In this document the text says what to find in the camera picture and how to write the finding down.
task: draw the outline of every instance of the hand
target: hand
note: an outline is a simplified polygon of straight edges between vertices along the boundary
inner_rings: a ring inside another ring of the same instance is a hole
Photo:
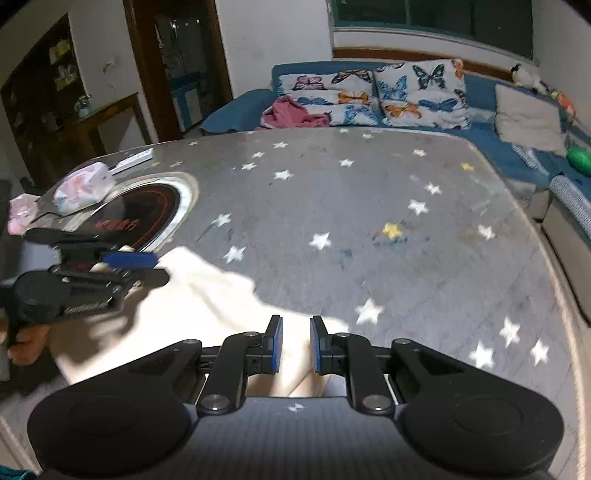
[[[8,350],[8,358],[15,365],[34,364],[49,338],[49,325],[26,327],[17,333],[17,343]]]

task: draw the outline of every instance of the pink blanket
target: pink blanket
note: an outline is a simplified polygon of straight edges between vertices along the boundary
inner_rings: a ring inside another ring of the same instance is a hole
[[[325,113],[310,115],[293,98],[284,95],[262,113],[261,125],[266,128],[328,127],[330,118]]]

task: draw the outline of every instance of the gray tabletop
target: gray tabletop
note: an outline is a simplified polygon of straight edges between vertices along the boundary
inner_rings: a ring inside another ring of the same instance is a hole
[[[118,180],[180,171],[200,190],[159,254],[184,245],[252,278],[266,303],[342,319],[374,345],[408,337],[544,394],[566,424],[552,473],[573,478],[570,312],[535,227],[472,144],[325,128],[154,148]]]

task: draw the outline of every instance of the stuffed toy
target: stuffed toy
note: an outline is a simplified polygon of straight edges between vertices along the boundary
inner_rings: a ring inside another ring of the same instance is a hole
[[[577,115],[577,111],[574,108],[573,102],[571,102],[570,99],[559,90],[552,90],[550,92],[550,97],[556,100],[560,104],[560,106],[564,108],[567,118],[569,122],[572,124],[574,121],[574,117]]]
[[[518,87],[530,88],[534,93],[548,94],[548,89],[540,79],[540,76],[526,70],[521,63],[518,63],[511,69],[511,78],[513,79],[513,83]]]

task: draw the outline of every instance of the yellow star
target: yellow star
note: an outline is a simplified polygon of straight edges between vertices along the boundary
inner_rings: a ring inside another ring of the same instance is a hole
[[[403,235],[402,229],[400,228],[400,225],[397,223],[386,223],[386,225],[384,225],[382,233],[388,235],[390,240],[394,240],[395,238],[398,238],[399,236]]]

